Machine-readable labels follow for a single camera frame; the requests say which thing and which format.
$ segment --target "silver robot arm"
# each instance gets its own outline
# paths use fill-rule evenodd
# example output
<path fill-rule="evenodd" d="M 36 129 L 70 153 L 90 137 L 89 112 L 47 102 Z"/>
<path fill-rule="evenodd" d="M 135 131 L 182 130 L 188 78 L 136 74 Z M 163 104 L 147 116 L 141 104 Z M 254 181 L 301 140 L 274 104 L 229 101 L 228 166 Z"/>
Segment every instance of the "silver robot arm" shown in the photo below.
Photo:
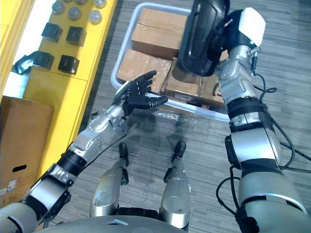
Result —
<path fill-rule="evenodd" d="M 236 221 L 243 233 L 311 232 L 298 192 L 279 169 L 280 143 L 251 81 L 265 22 L 252 8 L 235 11 L 228 20 L 229 58 L 218 72 L 230 118 L 228 160 L 242 171 Z"/>
<path fill-rule="evenodd" d="M 42 177 L 29 189 L 22 202 L 0 209 L 0 233 L 33 232 L 43 221 L 52 220 L 70 201 L 68 188 L 101 151 L 126 132 L 125 120 L 135 108 L 151 109 L 167 102 L 166 97 L 149 98 L 151 78 L 156 71 L 126 82 L 116 93 L 111 107 L 100 111 Z"/>

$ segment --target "black square object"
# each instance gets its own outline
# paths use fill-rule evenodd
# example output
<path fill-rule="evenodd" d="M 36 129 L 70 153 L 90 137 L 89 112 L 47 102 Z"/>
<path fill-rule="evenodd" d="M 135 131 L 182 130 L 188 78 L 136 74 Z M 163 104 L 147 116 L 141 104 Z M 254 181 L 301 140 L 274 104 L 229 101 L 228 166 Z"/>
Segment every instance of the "black square object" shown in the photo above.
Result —
<path fill-rule="evenodd" d="M 62 55 L 58 69 L 65 73 L 76 74 L 79 62 L 80 61 L 75 57 Z"/>
<path fill-rule="evenodd" d="M 47 40 L 58 42 L 62 29 L 57 24 L 47 23 L 41 36 Z"/>
<path fill-rule="evenodd" d="M 83 46 L 86 39 L 86 31 L 80 27 L 69 27 L 66 40 L 72 45 Z"/>
<path fill-rule="evenodd" d="M 53 61 L 54 57 L 48 52 L 36 51 L 33 65 L 50 70 Z"/>

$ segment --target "wire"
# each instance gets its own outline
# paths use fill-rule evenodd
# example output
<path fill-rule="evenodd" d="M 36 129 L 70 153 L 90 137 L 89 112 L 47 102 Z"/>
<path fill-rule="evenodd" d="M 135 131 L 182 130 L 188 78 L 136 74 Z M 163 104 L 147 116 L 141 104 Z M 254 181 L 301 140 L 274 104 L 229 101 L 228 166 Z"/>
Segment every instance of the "wire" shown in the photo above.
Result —
<path fill-rule="evenodd" d="M 286 147 L 287 149 L 291 149 L 291 147 L 290 147 L 289 145 L 287 145 L 286 143 L 284 143 L 284 142 L 280 142 L 280 144 L 281 144 L 282 146 Z M 297 154 L 301 155 L 302 157 L 304 157 L 305 159 L 311 161 L 311 158 L 310 158 L 309 156 L 305 155 L 304 153 L 302 153 L 301 151 L 295 149 L 295 152 L 296 152 Z"/>
<path fill-rule="evenodd" d="M 84 171 L 88 166 L 90 166 L 102 153 L 104 153 L 106 150 L 108 150 L 110 147 L 112 147 L 114 144 L 116 144 L 117 142 L 119 142 L 120 140 L 122 140 L 123 138 L 125 138 L 127 136 L 124 135 L 122 137 L 120 137 L 118 140 L 116 140 L 115 142 L 113 142 L 112 144 L 110 144 L 107 148 L 105 148 L 102 152 L 100 152 L 91 162 L 88 163 L 88 165 L 86 165 L 82 171 Z"/>
<path fill-rule="evenodd" d="M 299 169 L 296 167 L 287 167 L 287 166 L 278 166 L 279 168 L 282 168 L 284 170 L 289 170 L 289 171 L 297 171 L 297 172 L 303 172 L 303 173 L 311 173 L 311 170 L 305 170 L 305 169 Z"/>
<path fill-rule="evenodd" d="M 255 76 L 259 76 L 262 79 L 263 82 L 263 92 L 260 95 L 259 98 L 259 102 L 263 103 L 263 98 L 265 96 L 266 93 L 274 93 L 277 91 L 276 87 L 272 87 L 272 88 L 268 88 L 266 89 L 266 80 L 265 78 L 261 75 L 261 74 L 257 74 L 254 70 L 253 70 L 253 74 Z M 277 129 L 282 133 L 282 135 L 285 137 L 286 141 L 290 144 L 290 149 L 292 150 L 292 154 L 291 157 L 289 159 L 289 161 L 287 162 L 287 164 L 284 167 L 288 167 L 290 164 L 292 164 L 292 162 L 295 159 L 295 146 L 293 145 L 292 141 L 290 140 L 290 138 L 287 136 L 287 134 L 284 132 L 284 130 L 281 128 L 281 126 L 277 123 L 277 121 L 271 116 L 271 114 L 268 112 L 267 109 L 264 110 L 265 113 L 268 115 L 268 117 L 271 119 L 271 121 L 274 123 L 274 125 L 277 127 Z"/>
<path fill-rule="evenodd" d="M 239 180 L 240 178 L 239 177 L 232 177 L 232 179 L 235 179 L 235 180 Z M 231 214 L 233 214 L 235 216 L 235 212 L 230 209 L 225 203 L 224 201 L 219 197 L 219 190 L 220 188 L 223 186 L 223 184 L 227 181 L 231 180 L 231 177 L 228 177 L 228 178 L 225 178 L 224 180 L 222 180 L 219 185 L 217 186 L 217 189 L 216 189 L 216 198 L 217 198 L 217 201 L 219 202 L 220 205 L 222 205 L 226 210 L 228 210 Z"/>
<path fill-rule="evenodd" d="M 263 89 L 261 89 L 260 87 L 258 87 L 258 86 L 256 86 L 256 85 L 254 85 L 254 87 L 255 87 L 257 90 L 259 90 L 259 91 L 264 91 Z"/>
<path fill-rule="evenodd" d="M 253 72 L 254 76 L 259 76 L 261 78 L 261 80 L 262 80 L 263 89 L 260 89 L 260 91 L 265 91 L 266 90 L 266 80 L 264 79 L 264 77 L 261 74 L 257 74 L 254 69 L 252 70 L 252 72 Z"/>
<path fill-rule="evenodd" d="M 233 168 L 234 166 L 230 167 L 230 184 L 231 184 L 231 192 L 232 192 L 232 198 L 235 204 L 235 207 L 239 209 L 239 203 L 237 199 L 237 195 L 235 194 L 235 188 L 234 188 L 234 179 L 233 179 Z"/>

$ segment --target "yellow shelf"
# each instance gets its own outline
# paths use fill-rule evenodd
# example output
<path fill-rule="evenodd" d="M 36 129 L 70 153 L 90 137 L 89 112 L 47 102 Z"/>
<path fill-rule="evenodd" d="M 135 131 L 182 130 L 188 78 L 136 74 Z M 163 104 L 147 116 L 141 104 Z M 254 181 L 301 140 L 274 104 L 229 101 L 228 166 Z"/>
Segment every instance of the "yellow shelf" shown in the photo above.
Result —
<path fill-rule="evenodd" d="M 0 101 L 35 0 L 0 1 Z"/>
<path fill-rule="evenodd" d="M 85 5 L 77 5 L 75 1 L 63 3 L 65 12 L 52 14 L 49 21 L 63 30 L 61 38 L 58 43 L 43 39 L 39 49 L 54 56 L 51 70 L 33 67 L 24 93 L 26 99 L 55 107 L 38 177 L 60 158 L 77 136 L 117 0 L 107 1 L 102 9 L 96 8 L 90 0 Z M 73 6 L 78 6 L 82 12 L 77 21 L 68 18 L 68 10 Z M 103 18 L 99 24 L 92 24 L 88 19 L 90 11 L 95 9 Z M 66 41 L 69 26 L 84 28 L 87 34 L 83 47 Z M 75 75 L 58 70 L 61 55 L 79 59 Z"/>

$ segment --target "robot leg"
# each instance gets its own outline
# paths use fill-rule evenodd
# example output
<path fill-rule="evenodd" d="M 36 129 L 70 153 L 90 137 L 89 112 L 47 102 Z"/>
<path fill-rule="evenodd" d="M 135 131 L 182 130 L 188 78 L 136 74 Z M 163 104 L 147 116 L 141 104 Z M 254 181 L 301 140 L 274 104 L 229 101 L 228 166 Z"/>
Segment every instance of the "robot leg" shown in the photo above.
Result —
<path fill-rule="evenodd" d="M 90 205 L 91 217 L 114 215 L 117 212 L 120 187 L 128 184 L 128 174 L 125 168 L 129 162 L 125 143 L 119 144 L 119 154 L 120 159 L 104 173 L 97 184 Z"/>
<path fill-rule="evenodd" d="M 167 185 L 161 201 L 160 218 L 187 231 L 190 219 L 191 187 L 182 161 L 185 150 L 186 143 L 178 142 L 172 158 L 173 166 L 167 170 L 164 177 Z"/>

